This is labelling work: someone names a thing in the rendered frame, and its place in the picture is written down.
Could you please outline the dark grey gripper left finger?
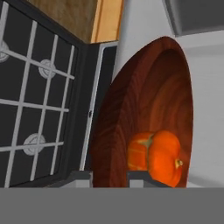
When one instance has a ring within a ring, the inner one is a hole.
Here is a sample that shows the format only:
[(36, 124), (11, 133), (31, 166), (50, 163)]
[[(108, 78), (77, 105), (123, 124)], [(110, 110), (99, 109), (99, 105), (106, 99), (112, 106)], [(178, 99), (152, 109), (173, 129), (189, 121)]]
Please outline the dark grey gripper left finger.
[(93, 173), (91, 171), (72, 171), (68, 178), (57, 181), (48, 188), (91, 188)]

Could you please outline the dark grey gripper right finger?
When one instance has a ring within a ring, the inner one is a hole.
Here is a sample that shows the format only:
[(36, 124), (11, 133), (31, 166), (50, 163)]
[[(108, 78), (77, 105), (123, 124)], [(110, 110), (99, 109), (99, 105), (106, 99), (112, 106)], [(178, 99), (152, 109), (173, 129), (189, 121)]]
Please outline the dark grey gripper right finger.
[(155, 188), (167, 187), (167, 185), (154, 180), (147, 171), (128, 171), (129, 188)]

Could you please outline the orange squash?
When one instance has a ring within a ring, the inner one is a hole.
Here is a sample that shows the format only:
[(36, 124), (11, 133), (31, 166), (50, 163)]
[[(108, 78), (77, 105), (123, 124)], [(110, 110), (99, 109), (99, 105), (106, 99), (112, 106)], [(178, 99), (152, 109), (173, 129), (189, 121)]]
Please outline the orange squash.
[(128, 147), (129, 171), (144, 171), (169, 187), (176, 187), (182, 175), (180, 142), (168, 130), (135, 134)]

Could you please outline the brown wooden bowl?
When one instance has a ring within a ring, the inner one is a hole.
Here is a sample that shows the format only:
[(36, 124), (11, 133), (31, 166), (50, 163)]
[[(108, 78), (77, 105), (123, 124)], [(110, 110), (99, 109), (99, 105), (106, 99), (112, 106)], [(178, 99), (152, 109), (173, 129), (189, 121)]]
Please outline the brown wooden bowl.
[(173, 38), (161, 37), (139, 50), (112, 82), (90, 144), (94, 187), (127, 185), (130, 139), (145, 131), (178, 137), (185, 187), (193, 144), (193, 93), (186, 56)]

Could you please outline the grey sink basin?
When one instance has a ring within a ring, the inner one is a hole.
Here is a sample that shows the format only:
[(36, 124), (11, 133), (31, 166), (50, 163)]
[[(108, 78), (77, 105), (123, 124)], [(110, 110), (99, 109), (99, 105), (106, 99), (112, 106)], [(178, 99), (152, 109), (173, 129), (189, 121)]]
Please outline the grey sink basin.
[(162, 0), (177, 37), (224, 31), (224, 0)]

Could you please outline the black stove with grey grates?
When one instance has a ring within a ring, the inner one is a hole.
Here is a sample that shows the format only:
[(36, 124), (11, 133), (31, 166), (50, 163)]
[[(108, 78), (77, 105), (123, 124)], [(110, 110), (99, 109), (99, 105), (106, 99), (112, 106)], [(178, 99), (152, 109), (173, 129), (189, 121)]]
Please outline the black stove with grey grates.
[(48, 186), (79, 170), (100, 44), (93, 120), (117, 43), (86, 44), (26, 0), (0, 0), (0, 187)]

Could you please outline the light wooden cupboard front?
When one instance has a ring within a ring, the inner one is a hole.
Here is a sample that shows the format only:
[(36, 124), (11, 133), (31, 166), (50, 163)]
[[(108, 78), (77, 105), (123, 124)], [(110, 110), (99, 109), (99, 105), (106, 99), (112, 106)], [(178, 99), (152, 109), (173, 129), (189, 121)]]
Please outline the light wooden cupboard front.
[(123, 16), (124, 0), (97, 0), (92, 43), (117, 41)]

